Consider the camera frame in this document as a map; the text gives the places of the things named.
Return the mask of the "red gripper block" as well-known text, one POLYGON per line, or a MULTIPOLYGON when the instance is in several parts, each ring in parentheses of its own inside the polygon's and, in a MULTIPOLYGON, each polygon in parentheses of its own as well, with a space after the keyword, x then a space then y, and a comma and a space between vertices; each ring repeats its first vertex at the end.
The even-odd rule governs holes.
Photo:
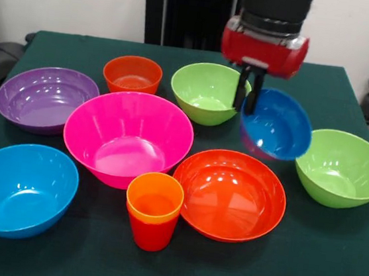
POLYGON ((239 112, 246 97, 245 115, 254 113, 266 73, 283 79, 291 78, 300 69, 309 49, 309 39, 306 37, 299 36, 284 44, 272 43, 228 27, 224 29, 221 44, 224 57, 242 66, 233 107, 239 112), (254 75, 254 83, 246 96, 246 82, 250 72, 254 75))

